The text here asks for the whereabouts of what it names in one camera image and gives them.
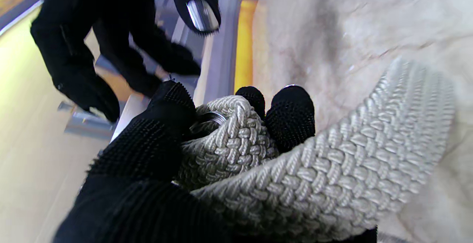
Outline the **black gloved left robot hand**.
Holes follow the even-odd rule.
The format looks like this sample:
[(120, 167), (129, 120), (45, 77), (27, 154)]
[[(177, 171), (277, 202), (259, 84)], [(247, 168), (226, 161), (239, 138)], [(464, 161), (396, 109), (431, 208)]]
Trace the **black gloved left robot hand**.
[(172, 183), (197, 120), (184, 86), (165, 81), (87, 173), (54, 243), (270, 243), (241, 236)]

